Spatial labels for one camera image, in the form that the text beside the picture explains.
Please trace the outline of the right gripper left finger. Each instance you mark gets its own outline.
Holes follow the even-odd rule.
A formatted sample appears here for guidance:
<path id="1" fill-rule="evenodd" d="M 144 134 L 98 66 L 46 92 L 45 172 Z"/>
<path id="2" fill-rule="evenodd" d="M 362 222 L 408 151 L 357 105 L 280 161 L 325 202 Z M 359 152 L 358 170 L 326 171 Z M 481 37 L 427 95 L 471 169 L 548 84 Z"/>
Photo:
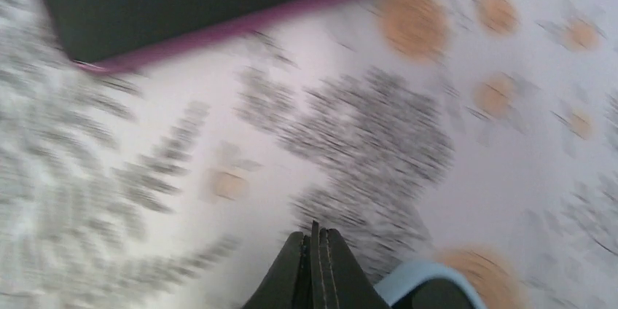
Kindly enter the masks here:
<path id="1" fill-rule="evenodd" d="M 311 308 L 309 245 L 309 236 L 291 233 L 242 309 Z"/>

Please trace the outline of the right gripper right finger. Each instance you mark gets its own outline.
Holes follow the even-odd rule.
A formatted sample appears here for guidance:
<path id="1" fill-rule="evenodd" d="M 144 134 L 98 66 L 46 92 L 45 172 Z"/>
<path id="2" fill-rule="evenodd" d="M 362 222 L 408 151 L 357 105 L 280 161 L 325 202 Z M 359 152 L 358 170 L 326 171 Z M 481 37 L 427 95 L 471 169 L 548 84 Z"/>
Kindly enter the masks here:
<path id="1" fill-rule="evenodd" d="M 312 302 L 319 309 L 389 309 L 375 291 L 344 237 L 312 223 L 310 236 Z"/>

